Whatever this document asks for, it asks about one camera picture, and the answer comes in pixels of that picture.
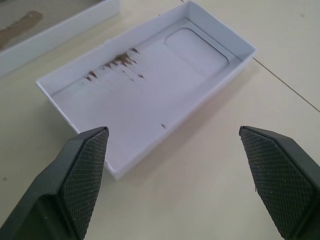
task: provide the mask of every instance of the white tabletop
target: white tabletop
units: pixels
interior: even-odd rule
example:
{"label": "white tabletop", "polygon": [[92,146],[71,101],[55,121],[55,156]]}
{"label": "white tabletop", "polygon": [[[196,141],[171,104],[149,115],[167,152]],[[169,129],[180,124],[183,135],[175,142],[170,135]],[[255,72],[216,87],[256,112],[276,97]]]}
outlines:
{"label": "white tabletop", "polygon": [[[287,49],[275,42],[271,47],[266,38],[279,42],[292,38],[293,32],[277,30],[281,24],[290,25],[292,19],[275,13],[298,8],[300,2],[198,2],[254,43],[257,59],[271,72],[274,68],[274,74],[282,74],[278,77],[299,93],[290,82],[295,74],[287,73],[300,71],[294,67],[296,62],[287,58]],[[36,78],[179,4],[180,0],[123,0],[120,15],[0,79],[0,195],[6,196],[0,197],[0,225],[36,175],[75,135],[36,87]],[[299,16],[297,22],[311,13],[305,7],[301,14],[304,17]],[[264,16],[273,21],[265,22]],[[263,29],[267,29],[266,38],[261,35]],[[312,37],[306,35],[306,43]],[[295,54],[304,57],[306,46],[299,38],[291,40],[291,45],[297,45]],[[308,61],[317,61],[314,52],[307,56]],[[306,87],[301,85],[307,94],[300,94],[306,99],[310,96],[316,106],[320,99],[312,95],[317,90],[312,80],[318,77],[318,70],[308,66],[301,65],[309,78]],[[104,172],[86,239],[282,239],[255,192],[238,135],[241,125],[292,137],[320,164],[320,113],[253,60],[122,180],[115,182]]]}

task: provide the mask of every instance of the white cardboard tray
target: white cardboard tray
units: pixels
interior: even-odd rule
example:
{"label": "white cardboard tray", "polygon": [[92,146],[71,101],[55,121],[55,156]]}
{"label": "white cardboard tray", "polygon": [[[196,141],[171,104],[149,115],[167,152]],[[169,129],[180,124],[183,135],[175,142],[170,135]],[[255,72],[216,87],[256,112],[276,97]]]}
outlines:
{"label": "white cardboard tray", "polygon": [[121,0],[101,1],[17,45],[0,51],[0,77],[114,16],[120,9]]}
{"label": "white cardboard tray", "polygon": [[77,133],[108,126],[104,166],[119,179],[226,86],[255,51],[190,1],[37,84]]}

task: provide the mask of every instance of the diamond pattern grip surface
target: diamond pattern grip surface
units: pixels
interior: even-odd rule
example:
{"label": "diamond pattern grip surface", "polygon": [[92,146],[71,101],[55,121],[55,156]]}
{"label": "diamond pattern grip surface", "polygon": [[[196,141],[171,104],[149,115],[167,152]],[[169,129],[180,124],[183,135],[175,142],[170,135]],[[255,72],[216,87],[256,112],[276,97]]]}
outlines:
{"label": "diamond pattern grip surface", "polygon": [[81,240],[87,228],[100,190],[108,134],[106,130],[87,140],[60,189],[60,196]]}
{"label": "diamond pattern grip surface", "polygon": [[256,190],[281,236],[291,238],[312,207],[316,189],[274,140],[247,129],[240,136]]}

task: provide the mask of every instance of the table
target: table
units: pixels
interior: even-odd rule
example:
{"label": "table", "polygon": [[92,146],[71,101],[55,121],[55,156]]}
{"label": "table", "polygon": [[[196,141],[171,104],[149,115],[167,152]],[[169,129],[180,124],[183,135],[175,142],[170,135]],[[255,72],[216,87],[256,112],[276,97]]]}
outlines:
{"label": "table", "polygon": [[[238,131],[241,125],[249,125],[292,137],[320,164],[320,113],[291,89],[294,87],[289,81],[272,74],[277,62],[284,69],[294,65],[274,57],[275,63],[268,66],[272,61],[265,54],[285,56],[286,51],[270,47],[254,34],[257,29],[240,24],[251,16],[259,26],[264,21],[260,20],[262,12],[269,8],[259,10],[258,4],[253,4],[251,11],[257,11],[254,16],[248,16],[247,11],[230,15],[228,6],[235,1],[225,2],[199,1],[257,45],[260,63],[253,60],[122,180],[115,182],[104,172],[85,239],[282,239],[255,192]],[[36,175],[75,135],[35,80],[179,4],[180,0],[123,0],[120,15],[0,79],[0,194],[5,196],[0,198],[0,224]],[[289,38],[288,33],[281,34]],[[280,66],[277,69],[286,73]],[[317,69],[308,74],[315,79]]]}

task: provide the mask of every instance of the beige table surface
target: beige table surface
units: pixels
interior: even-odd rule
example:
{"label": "beige table surface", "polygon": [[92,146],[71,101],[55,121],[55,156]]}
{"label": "beige table surface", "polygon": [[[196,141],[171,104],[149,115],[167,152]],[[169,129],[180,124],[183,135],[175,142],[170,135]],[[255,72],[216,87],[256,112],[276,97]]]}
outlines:
{"label": "beige table surface", "polygon": [[[36,87],[36,78],[179,4],[123,0],[120,15],[0,79],[0,225],[75,135]],[[213,3],[200,4],[221,20],[230,10],[221,7],[216,14]],[[247,14],[223,21],[258,45],[239,24]],[[257,26],[259,17],[252,17]],[[258,47],[257,58],[265,64],[260,53],[268,46]],[[316,79],[316,70],[309,74]],[[320,113],[253,60],[126,177],[114,182],[104,173],[86,239],[282,239],[255,192],[241,125],[290,136],[320,164]]]}

